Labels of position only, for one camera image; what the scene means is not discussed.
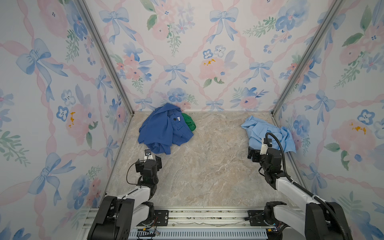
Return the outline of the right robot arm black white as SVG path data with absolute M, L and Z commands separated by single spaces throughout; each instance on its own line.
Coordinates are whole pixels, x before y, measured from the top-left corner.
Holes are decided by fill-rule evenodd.
M 291 200 L 298 210 L 282 201 L 267 202 L 261 213 L 249 212 L 245 221 L 263 222 L 272 229 L 269 236 L 283 237 L 292 228 L 307 240 L 351 240 L 352 233 L 343 208 L 310 193 L 287 173 L 284 152 L 263 145 L 261 150 L 248 149 L 248 159 L 260 164 L 259 173 L 274 189 Z

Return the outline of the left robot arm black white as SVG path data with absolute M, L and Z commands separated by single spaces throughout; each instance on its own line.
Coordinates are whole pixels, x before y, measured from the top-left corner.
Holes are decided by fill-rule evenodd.
M 155 156 L 134 163 L 141 176 L 136 187 L 125 195 L 104 197 L 93 224 L 88 240 L 127 240 L 131 230 L 139 224 L 153 224 L 154 204 L 150 202 L 159 182 L 158 171 L 162 159 Z

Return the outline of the light blue cloth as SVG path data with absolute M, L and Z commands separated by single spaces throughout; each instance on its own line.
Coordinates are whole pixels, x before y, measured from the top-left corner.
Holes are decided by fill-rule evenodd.
M 246 131 L 252 149 L 260 150 L 266 133 L 272 133 L 280 141 L 285 153 L 296 152 L 293 136 L 286 127 L 278 128 L 254 116 L 247 118 L 241 127 Z

